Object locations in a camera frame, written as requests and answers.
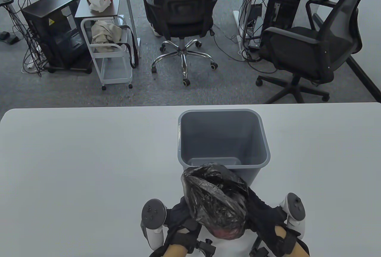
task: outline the wrist strap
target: wrist strap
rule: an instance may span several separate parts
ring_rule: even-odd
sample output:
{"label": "wrist strap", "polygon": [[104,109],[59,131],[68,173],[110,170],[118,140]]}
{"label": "wrist strap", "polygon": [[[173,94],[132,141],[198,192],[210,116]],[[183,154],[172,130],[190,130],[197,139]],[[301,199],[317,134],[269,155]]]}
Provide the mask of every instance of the wrist strap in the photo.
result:
{"label": "wrist strap", "polygon": [[193,250],[197,244],[197,237],[191,234],[183,234],[176,232],[172,238],[170,245],[181,245],[188,250],[188,254],[193,253]]}
{"label": "wrist strap", "polygon": [[283,239],[279,237],[278,239],[278,250],[283,254],[291,254],[292,250],[294,250],[296,244],[296,236],[289,231],[286,231],[286,237]]}

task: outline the black office chair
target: black office chair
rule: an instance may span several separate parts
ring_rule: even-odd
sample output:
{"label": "black office chair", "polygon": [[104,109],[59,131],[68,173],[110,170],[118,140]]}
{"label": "black office chair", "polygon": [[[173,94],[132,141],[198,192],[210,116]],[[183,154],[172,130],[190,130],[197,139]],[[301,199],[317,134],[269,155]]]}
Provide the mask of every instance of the black office chair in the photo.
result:
{"label": "black office chair", "polygon": [[333,81],[333,72],[338,69],[351,54],[362,48],[358,30],[358,4],[361,0],[339,0],[338,3],[325,1],[320,5],[332,7],[331,13],[319,31],[315,30],[312,18],[311,29],[294,27],[282,30],[275,27],[263,32],[264,45],[259,51],[261,58],[270,61],[275,68],[293,74],[291,82],[268,76],[258,76],[256,85],[260,87],[267,81],[284,87],[278,94],[266,101],[273,103],[287,94],[294,95],[298,103],[304,103],[302,93],[321,95],[328,101],[328,92],[299,85],[301,78],[317,84]]}
{"label": "black office chair", "polygon": [[[163,35],[167,41],[162,43],[161,52],[165,52],[166,45],[174,47],[175,52],[163,54],[156,58],[152,63],[152,73],[156,73],[156,63],[167,57],[180,56],[182,66],[183,84],[189,86],[188,69],[185,60],[186,55],[200,56],[211,61],[213,70],[218,65],[212,57],[205,53],[189,51],[193,44],[201,47],[201,42],[193,39],[185,44],[185,37],[200,36],[204,37],[208,31],[211,32],[213,26],[212,12],[217,0],[144,0],[144,7],[148,22],[155,28],[156,32]],[[171,42],[171,37],[179,38],[177,46]]]}

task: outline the black glove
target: black glove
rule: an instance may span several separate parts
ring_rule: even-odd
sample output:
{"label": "black glove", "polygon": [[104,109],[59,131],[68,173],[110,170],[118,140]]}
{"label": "black glove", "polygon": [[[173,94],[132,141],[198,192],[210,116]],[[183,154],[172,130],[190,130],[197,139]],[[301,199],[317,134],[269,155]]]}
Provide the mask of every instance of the black glove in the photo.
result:
{"label": "black glove", "polygon": [[288,231],[287,234],[292,234],[288,235],[289,238],[300,235],[298,232],[286,228],[284,222],[287,219],[287,214],[280,206],[271,208],[265,204],[251,189],[249,189],[246,208],[249,229],[258,234],[276,257],[283,256],[288,248],[284,247],[284,239],[275,234],[275,226],[281,226]]}
{"label": "black glove", "polygon": [[188,253],[193,252],[200,234],[201,224],[192,219],[184,197],[172,209],[167,209],[164,225],[168,227],[164,245],[152,252],[150,257],[162,257],[168,246],[172,244],[184,246],[188,249]]}

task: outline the white sneaker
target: white sneaker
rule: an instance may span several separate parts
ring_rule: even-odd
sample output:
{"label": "white sneaker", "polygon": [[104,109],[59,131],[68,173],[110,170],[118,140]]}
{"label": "white sneaker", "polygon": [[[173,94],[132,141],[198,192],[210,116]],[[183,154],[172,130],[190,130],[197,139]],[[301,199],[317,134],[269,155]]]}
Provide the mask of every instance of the white sneaker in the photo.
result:
{"label": "white sneaker", "polygon": [[152,24],[151,24],[151,29],[152,29],[152,32],[154,33],[154,35],[156,37],[161,37],[161,35],[158,32],[156,32],[156,30],[155,30],[154,26],[152,26]]}

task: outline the white cart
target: white cart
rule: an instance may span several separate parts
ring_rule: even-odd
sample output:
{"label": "white cart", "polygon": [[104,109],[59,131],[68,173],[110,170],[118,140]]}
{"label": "white cart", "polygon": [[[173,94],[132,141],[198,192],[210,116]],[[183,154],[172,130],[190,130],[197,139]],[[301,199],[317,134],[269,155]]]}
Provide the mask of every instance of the white cart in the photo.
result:
{"label": "white cart", "polygon": [[[118,15],[119,0],[113,0],[111,5],[103,12],[93,11],[89,8],[89,2],[87,0],[81,0],[78,6],[75,17],[80,18],[81,30],[86,41],[87,47],[93,59],[93,63],[99,80],[102,84],[102,90],[106,90],[105,84],[115,83],[128,83],[128,87],[132,88],[132,67],[131,61],[134,61],[133,50],[131,54],[125,45],[117,45],[115,43],[109,44],[91,44],[89,41],[89,26],[87,22],[95,20],[112,20],[115,25],[127,25],[123,15]],[[129,29],[122,30],[122,37],[120,43],[128,43],[132,47],[132,36]],[[96,47],[114,47],[114,52],[99,53]]]}

